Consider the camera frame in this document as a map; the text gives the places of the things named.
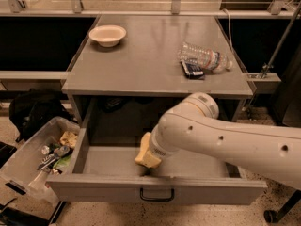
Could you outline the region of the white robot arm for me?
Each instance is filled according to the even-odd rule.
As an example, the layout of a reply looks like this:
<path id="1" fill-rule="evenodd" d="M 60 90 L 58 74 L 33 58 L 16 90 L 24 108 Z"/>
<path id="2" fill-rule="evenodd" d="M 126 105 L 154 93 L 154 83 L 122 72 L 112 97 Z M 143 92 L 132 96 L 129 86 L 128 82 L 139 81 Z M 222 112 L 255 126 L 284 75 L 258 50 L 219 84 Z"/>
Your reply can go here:
<path id="1" fill-rule="evenodd" d="M 146 133 L 135 158 L 156 169 L 179 150 L 201 153 L 301 189 L 301 129 L 218 119 L 215 100 L 189 95 L 161 116 Z"/>

